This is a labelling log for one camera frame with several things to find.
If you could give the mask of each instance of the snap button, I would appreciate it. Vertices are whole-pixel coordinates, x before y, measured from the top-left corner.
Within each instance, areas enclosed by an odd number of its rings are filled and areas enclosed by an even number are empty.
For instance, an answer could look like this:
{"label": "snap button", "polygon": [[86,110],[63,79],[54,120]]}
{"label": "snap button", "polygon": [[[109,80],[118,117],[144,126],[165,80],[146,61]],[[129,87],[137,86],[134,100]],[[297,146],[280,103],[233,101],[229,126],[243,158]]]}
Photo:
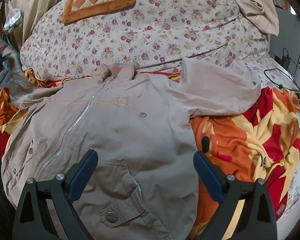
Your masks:
{"label": "snap button", "polygon": [[118,217],[113,212],[109,212],[106,215],[106,219],[109,223],[112,223],[112,224],[114,224],[115,222],[118,221]]}

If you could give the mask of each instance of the metal screw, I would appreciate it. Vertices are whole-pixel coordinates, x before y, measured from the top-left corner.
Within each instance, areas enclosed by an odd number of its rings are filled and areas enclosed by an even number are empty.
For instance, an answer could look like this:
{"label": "metal screw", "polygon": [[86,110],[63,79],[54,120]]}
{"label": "metal screw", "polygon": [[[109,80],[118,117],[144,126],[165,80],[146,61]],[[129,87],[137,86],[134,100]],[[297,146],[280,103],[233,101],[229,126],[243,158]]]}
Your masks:
{"label": "metal screw", "polygon": [[235,180],[235,176],[233,174],[228,174],[227,175],[227,180],[234,181]]}
{"label": "metal screw", "polygon": [[262,178],[257,179],[257,182],[258,182],[260,185],[265,184],[265,180],[262,179]]}
{"label": "metal screw", "polygon": [[33,182],[34,182],[34,179],[33,179],[33,178],[27,179],[27,184],[32,184]]}
{"label": "metal screw", "polygon": [[65,175],[63,173],[59,173],[57,176],[56,176],[56,179],[57,180],[63,180],[65,178]]}

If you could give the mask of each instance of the pocket flap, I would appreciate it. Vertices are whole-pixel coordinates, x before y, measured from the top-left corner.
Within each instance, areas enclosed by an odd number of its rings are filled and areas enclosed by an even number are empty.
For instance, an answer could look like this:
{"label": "pocket flap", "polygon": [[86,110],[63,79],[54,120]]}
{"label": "pocket flap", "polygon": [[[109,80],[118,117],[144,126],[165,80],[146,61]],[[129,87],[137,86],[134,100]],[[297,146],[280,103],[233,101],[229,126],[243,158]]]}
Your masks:
{"label": "pocket flap", "polygon": [[24,166],[32,159],[34,155],[34,143],[31,138],[24,140],[22,145],[18,148],[14,158],[9,162],[9,169],[16,176],[23,170]]}
{"label": "pocket flap", "polygon": [[108,227],[113,228],[140,216],[145,211],[146,207],[141,201],[141,193],[138,187],[135,187],[129,198],[102,209],[100,220]]}

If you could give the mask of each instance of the stitching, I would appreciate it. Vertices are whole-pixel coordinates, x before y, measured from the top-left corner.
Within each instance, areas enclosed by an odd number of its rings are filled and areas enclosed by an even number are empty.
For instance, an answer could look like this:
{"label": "stitching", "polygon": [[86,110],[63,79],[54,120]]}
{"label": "stitching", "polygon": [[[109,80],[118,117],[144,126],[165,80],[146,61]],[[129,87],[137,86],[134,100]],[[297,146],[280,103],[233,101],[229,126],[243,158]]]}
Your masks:
{"label": "stitching", "polygon": [[100,103],[100,104],[114,104],[114,105],[116,105],[116,106],[125,106],[126,108],[128,108],[129,110],[131,110],[131,111],[133,111],[133,112],[135,112],[135,113],[137,113],[137,114],[140,114],[140,112],[138,112],[138,111],[136,111],[136,110],[134,110],[134,109],[132,109],[131,107],[129,107],[128,105],[126,105],[126,104],[124,104],[124,103],[119,103],[118,101],[105,101],[105,102],[103,102],[103,101],[95,101],[96,103]]}

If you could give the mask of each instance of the jacket zipper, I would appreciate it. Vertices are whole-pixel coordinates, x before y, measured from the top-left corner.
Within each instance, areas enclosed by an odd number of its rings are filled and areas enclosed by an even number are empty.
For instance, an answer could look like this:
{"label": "jacket zipper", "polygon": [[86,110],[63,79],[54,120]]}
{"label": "jacket zipper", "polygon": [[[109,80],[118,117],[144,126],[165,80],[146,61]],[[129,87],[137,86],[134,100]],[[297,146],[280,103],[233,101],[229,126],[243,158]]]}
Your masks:
{"label": "jacket zipper", "polygon": [[[103,87],[105,87],[106,85],[108,85],[108,83],[109,83],[109,82],[106,82],[106,83],[98,90],[98,92],[99,92]],[[66,144],[66,141],[67,141],[67,139],[68,139],[68,135],[69,135],[70,131],[71,131],[72,128],[73,128],[74,126],[76,126],[76,124],[82,119],[82,117],[84,116],[84,114],[87,112],[87,110],[88,110],[89,107],[90,107],[90,102],[91,102],[91,100],[95,97],[95,95],[96,95],[98,92],[96,92],[96,93],[90,98],[90,100],[89,100],[87,106],[85,107],[85,109],[82,111],[82,113],[79,115],[79,117],[74,121],[74,123],[70,126],[70,128],[67,130],[67,132],[66,132],[66,134],[65,134],[65,137],[64,137],[63,140],[62,140],[62,143],[61,143],[61,146],[60,146],[60,150],[59,150],[56,154],[54,154],[53,156],[51,156],[51,157],[50,157],[50,158],[49,158],[49,159],[41,166],[40,172],[39,172],[39,174],[37,175],[37,177],[35,178],[36,181],[39,181],[40,177],[42,176],[42,174],[43,174],[45,168],[49,165],[49,163],[51,163],[54,159],[58,158],[58,157],[61,155],[62,149],[63,149],[64,145]]]}

